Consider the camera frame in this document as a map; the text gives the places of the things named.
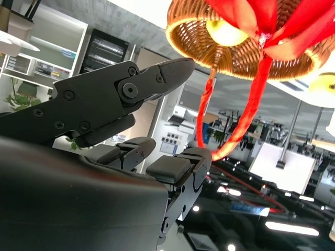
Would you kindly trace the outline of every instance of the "red ribbon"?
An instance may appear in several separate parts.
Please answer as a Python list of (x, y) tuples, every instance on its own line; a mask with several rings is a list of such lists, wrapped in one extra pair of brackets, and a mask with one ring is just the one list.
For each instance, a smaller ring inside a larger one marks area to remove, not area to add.
[[(309, 47), (335, 33), (335, 5), (333, 0), (301, 0), (286, 24), (276, 30), (277, 0), (206, 0), (227, 22), (244, 31), (260, 44), (265, 55), (251, 84), (247, 106), (230, 139), (220, 150), (212, 152), (213, 160), (228, 155), (246, 133), (257, 113), (273, 59), (289, 61), (302, 55)], [(197, 142), (205, 147), (202, 138), (203, 116), (213, 93), (209, 80), (201, 98), (197, 117)]]

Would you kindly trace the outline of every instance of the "green plant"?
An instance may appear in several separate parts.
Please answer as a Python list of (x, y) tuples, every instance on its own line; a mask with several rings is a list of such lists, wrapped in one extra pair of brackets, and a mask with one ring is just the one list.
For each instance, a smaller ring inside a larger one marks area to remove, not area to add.
[(207, 129), (207, 135), (208, 135), (209, 138), (213, 136), (213, 133), (214, 133), (214, 129), (212, 129), (212, 128)]
[(224, 137), (224, 133), (220, 131), (215, 131), (214, 132), (214, 139), (216, 142), (220, 142), (222, 138)]
[(5, 102), (9, 103), (13, 111), (20, 111), (41, 103), (41, 100), (36, 97), (36, 85), (23, 81), (16, 92), (14, 86), (18, 83), (18, 79), (11, 77), (10, 82), (13, 85), (13, 95), (8, 95)]
[(71, 143), (70, 150), (74, 150), (74, 151), (77, 150), (77, 149), (81, 150), (81, 148), (77, 145), (77, 143), (75, 142), (74, 139), (70, 139), (70, 138), (66, 137), (66, 140)]

